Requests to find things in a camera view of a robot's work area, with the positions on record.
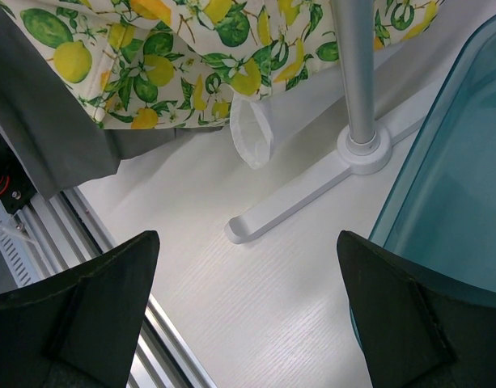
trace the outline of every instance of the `metal rail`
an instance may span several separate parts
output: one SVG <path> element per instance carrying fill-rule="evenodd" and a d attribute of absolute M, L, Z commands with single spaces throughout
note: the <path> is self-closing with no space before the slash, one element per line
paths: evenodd
<path fill-rule="evenodd" d="M 19 287 L 72 268 L 115 246 L 78 189 L 52 200 L 35 196 L 13 217 L 0 206 L 0 250 Z M 216 387 L 152 295 L 128 387 Z"/>

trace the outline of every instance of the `lemon print fabric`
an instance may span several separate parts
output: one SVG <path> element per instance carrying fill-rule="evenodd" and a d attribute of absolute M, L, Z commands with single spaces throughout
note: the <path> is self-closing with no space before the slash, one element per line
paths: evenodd
<path fill-rule="evenodd" d="M 443 0 L 374 0 L 374 50 Z M 0 0 L 103 129 L 227 124 L 233 94 L 290 91 L 339 59 L 331 0 Z"/>

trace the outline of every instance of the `lemon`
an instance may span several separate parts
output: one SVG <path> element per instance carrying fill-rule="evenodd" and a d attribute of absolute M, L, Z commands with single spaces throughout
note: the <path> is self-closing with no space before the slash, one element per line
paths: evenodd
<path fill-rule="evenodd" d="M 100 89 L 104 90 L 105 87 L 108 85 L 109 77 L 111 76 L 111 70 L 104 71 L 100 75 Z"/>
<path fill-rule="evenodd" d="M 380 39 L 376 36 L 374 38 L 374 50 L 381 50 L 384 47 L 383 42 L 380 41 Z"/>
<path fill-rule="evenodd" d="M 66 81 L 79 83 L 91 70 L 91 53 L 80 40 L 66 42 L 55 49 L 53 65 Z"/>
<path fill-rule="evenodd" d="M 228 116 L 228 112 L 230 111 L 230 104 L 223 99 L 221 102 L 215 101 L 212 106 L 212 115 L 216 119 L 224 119 Z"/>
<path fill-rule="evenodd" d="M 199 74 L 199 78 L 197 79 L 196 87 L 193 88 L 193 107 L 197 111 L 204 111 L 206 109 L 206 101 L 202 99 L 202 76 Z"/>
<path fill-rule="evenodd" d="M 423 32 L 427 26 L 430 25 L 430 23 L 433 21 L 433 19 L 436 16 L 436 10 L 437 10 L 437 5 L 436 2 L 429 2 L 426 6 L 426 13 L 424 14 L 424 19 L 421 21 L 419 24 L 417 24 L 415 27 L 412 27 L 406 35 L 401 39 L 401 41 L 413 38 L 414 36 L 417 36 L 421 32 Z"/>
<path fill-rule="evenodd" d="M 115 103 L 115 97 L 116 96 L 117 96 L 116 94 L 112 94 L 111 96 L 109 96 L 109 99 L 106 101 L 105 108 L 104 108 L 104 110 L 106 112 L 109 112 L 111 110 L 112 106 Z"/>
<path fill-rule="evenodd" d="M 171 24 L 172 11 L 161 0 L 130 0 L 131 8 L 145 19 L 159 19 L 168 26 Z"/>
<path fill-rule="evenodd" d="M 154 109 L 139 108 L 131 123 L 131 129 L 153 129 L 158 124 L 158 113 Z"/>
<path fill-rule="evenodd" d="M 248 75 L 240 72 L 235 74 L 231 78 L 230 86 L 241 95 L 252 95 L 261 87 L 262 74 L 253 58 L 244 64 L 244 68 Z"/>
<path fill-rule="evenodd" d="M 145 55 L 144 58 L 145 65 L 154 67 L 147 71 L 147 78 L 154 85 L 165 86 L 174 78 L 174 66 L 167 58 L 156 55 Z"/>
<path fill-rule="evenodd" d="M 262 11 L 258 15 L 258 22 L 256 23 L 256 32 L 258 32 L 258 37 L 264 46 L 271 44 L 271 31 L 269 30 L 269 16 L 267 15 L 265 6 L 262 7 Z"/>
<path fill-rule="evenodd" d="M 134 38 L 134 26 L 124 26 L 114 23 L 109 32 L 108 42 L 115 51 L 128 46 Z"/>
<path fill-rule="evenodd" d="M 217 24 L 226 17 L 232 4 L 232 0 L 210 0 L 203 11 L 213 24 Z"/>
<path fill-rule="evenodd" d="M 292 25 L 299 15 L 299 5 L 291 6 L 293 0 L 278 0 L 278 10 L 286 17 L 286 25 Z"/>
<path fill-rule="evenodd" d="M 91 4 L 89 3 L 89 0 L 80 0 L 80 2 L 85 5 L 86 7 L 88 7 L 90 10 L 93 9 L 93 7 L 91 6 Z"/>
<path fill-rule="evenodd" d="M 296 59 L 293 63 L 288 65 L 282 72 L 274 79 L 275 82 L 287 81 L 293 78 L 303 65 L 303 42 L 301 39 L 296 41 Z"/>

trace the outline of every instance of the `white stand base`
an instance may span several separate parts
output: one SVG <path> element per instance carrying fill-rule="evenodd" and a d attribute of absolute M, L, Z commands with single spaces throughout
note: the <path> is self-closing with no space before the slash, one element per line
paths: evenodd
<path fill-rule="evenodd" d="M 224 228 L 226 236 L 234 244 L 253 241 L 348 176 L 369 175 L 382 169 L 391 157 L 392 147 L 421 127 L 442 83 L 443 79 L 432 82 L 380 118 L 375 127 L 380 139 L 371 154 L 357 155 L 349 150 L 350 131 L 344 128 L 336 150 L 260 204 L 232 218 Z"/>

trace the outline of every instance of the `green leaf print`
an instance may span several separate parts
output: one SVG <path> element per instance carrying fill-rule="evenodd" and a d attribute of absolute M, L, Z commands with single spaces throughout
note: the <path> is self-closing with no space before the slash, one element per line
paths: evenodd
<path fill-rule="evenodd" d="M 172 34 L 171 28 L 164 22 L 159 22 L 158 24 L 156 24 L 156 27 L 154 27 L 152 30 L 159 32 L 168 32 L 169 34 Z"/>
<path fill-rule="evenodd" d="M 131 43 L 127 44 L 125 47 L 120 49 L 127 63 L 134 61 L 138 50 L 142 47 L 143 42 L 139 39 L 131 40 Z"/>
<path fill-rule="evenodd" d="M 166 57 L 170 62 L 172 62 L 172 61 L 175 61 L 177 59 L 180 59 L 181 57 L 184 57 L 184 54 L 169 53 L 169 54 L 165 54 L 163 56 Z"/>
<path fill-rule="evenodd" d="M 221 86 L 221 78 L 216 74 L 212 73 L 205 80 L 205 89 L 206 91 L 213 95 L 218 92 L 218 87 Z"/>
<path fill-rule="evenodd" d="M 296 77 L 293 77 L 289 81 L 286 82 L 286 91 L 288 91 L 289 89 L 292 89 L 293 87 L 298 85 L 300 81 L 303 81 L 307 78 L 309 78 L 309 73 L 307 72 L 307 67 L 304 66 L 302 71 L 300 71 Z"/>
<path fill-rule="evenodd" d="M 262 75 L 271 74 L 271 46 L 259 48 L 252 56 Z"/>
<path fill-rule="evenodd" d="M 311 11 L 311 21 L 309 22 L 308 25 L 309 27 L 307 29 L 307 33 L 305 34 L 303 40 L 306 40 L 308 36 L 311 35 L 314 30 L 316 30 L 316 27 L 318 27 L 318 24 L 323 18 L 323 10 L 321 9 L 320 4 L 312 4 L 310 11 Z"/>
<path fill-rule="evenodd" d="M 68 10 L 67 8 L 58 7 L 55 10 L 55 15 L 64 16 L 65 18 L 68 18 L 68 19 L 75 19 L 78 16 L 78 12 L 74 11 L 74 10 Z"/>
<path fill-rule="evenodd" d="M 192 97 L 193 85 L 181 78 L 181 90 L 183 91 L 184 101 L 189 101 Z"/>
<path fill-rule="evenodd" d="M 222 67 L 224 66 L 223 60 L 233 59 L 231 55 L 221 54 L 221 53 L 211 53 L 202 56 L 202 60 L 210 67 Z"/>
<path fill-rule="evenodd" d="M 388 14 L 388 11 L 390 11 L 390 8 L 392 7 L 392 4 L 395 0 L 386 0 L 386 11 L 384 12 L 384 15 Z"/>
<path fill-rule="evenodd" d="M 225 55 L 221 53 L 211 53 L 202 56 L 202 60 L 212 69 L 215 73 L 223 79 L 223 81 L 228 82 L 230 79 L 228 74 L 230 73 L 231 67 L 226 66 L 224 60 L 236 61 L 231 55 Z"/>
<path fill-rule="evenodd" d="M 269 79 L 269 77 L 267 75 L 262 74 L 261 82 L 262 82 L 262 85 L 267 86 L 267 87 L 271 87 L 271 80 Z"/>
<path fill-rule="evenodd" d="M 131 98 L 131 91 L 133 89 L 133 78 L 128 77 L 120 90 L 118 91 L 118 97 L 120 97 L 121 103 L 124 104 L 124 109 L 127 110 L 129 107 L 129 100 Z"/>
<path fill-rule="evenodd" d="M 134 92 L 141 101 L 154 103 L 158 99 L 158 88 L 143 79 L 140 74 L 134 77 Z"/>
<path fill-rule="evenodd" d="M 109 114 L 113 116 L 115 119 L 121 121 L 122 123 L 132 123 L 134 120 L 133 117 L 131 116 L 122 116 L 115 112 L 109 112 Z"/>
<path fill-rule="evenodd" d="M 171 104 L 173 106 L 176 106 L 177 101 L 175 100 L 169 100 L 169 101 L 159 101 L 158 103 L 155 103 L 150 107 L 150 109 L 154 109 L 156 113 L 158 113 L 158 116 L 161 115 L 161 112 L 170 112 L 168 109 L 168 104 Z"/>
<path fill-rule="evenodd" d="M 323 43 L 317 50 L 316 55 L 325 62 L 335 62 L 339 59 L 339 50 L 337 42 Z"/>
<path fill-rule="evenodd" d="M 2 0 L 0 0 L 0 7 L 7 13 L 9 14 L 10 16 L 12 16 L 14 19 L 15 19 L 15 15 L 14 15 L 14 12 L 12 12 L 12 10 L 6 6 Z"/>
<path fill-rule="evenodd" d="M 186 99 L 185 101 L 183 101 L 183 103 L 181 103 L 181 105 L 179 107 L 177 107 L 178 109 L 181 109 L 181 110 L 184 110 L 184 111 L 187 111 L 189 110 L 190 108 L 192 107 L 192 104 L 190 103 L 190 100 Z"/>
<path fill-rule="evenodd" d="M 392 12 L 390 21 L 392 26 L 399 31 L 404 31 L 411 25 L 415 17 L 415 9 L 409 4 L 397 4 Z"/>
<path fill-rule="evenodd" d="M 206 125 L 208 125 L 208 124 L 210 124 L 208 121 L 206 121 L 206 120 L 202 120 L 202 119 L 201 119 L 201 115 L 199 115 L 199 116 L 197 117 L 197 123 L 198 123 L 200 126 L 203 126 L 203 127 L 204 127 L 204 126 L 206 126 Z"/>
<path fill-rule="evenodd" d="M 73 42 L 73 35 L 68 26 L 48 11 L 31 8 L 21 11 L 20 16 L 30 35 L 52 49 L 63 43 Z"/>
<path fill-rule="evenodd" d="M 283 40 L 275 40 L 271 44 L 271 53 L 271 70 L 275 71 L 282 68 L 282 66 L 287 63 L 287 59 L 289 58 L 289 45 Z"/>
<path fill-rule="evenodd" d="M 215 26 L 221 42 L 227 47 L 240 46 L 249 35 L 248 17 L 237 9 L 238 7 L 233 6 L 226 17 Z"/>
<path fill-rule="evenodd" d="M 390 32 L 380 22 L 379 10 L 377 10 L 377 12 L 375 13 L 375 36 L 379 38 L 382 44 L 384 44 L 385 39 L 390 38 Z"/>
<path fill-rule="evenodd" d="M 86 103 L 89 103 L 92 107 L 98 108 L 102 102 L 102 97 L 97 95 L 94 99 L 89 99 Z"/>
<path fill-rule="evenodd" d="M 162 56 L 172 51 L 174 46 L 174 35 L 160 32 L 154 34 L 145 41 L 143 45 L 143 55 Z"/>

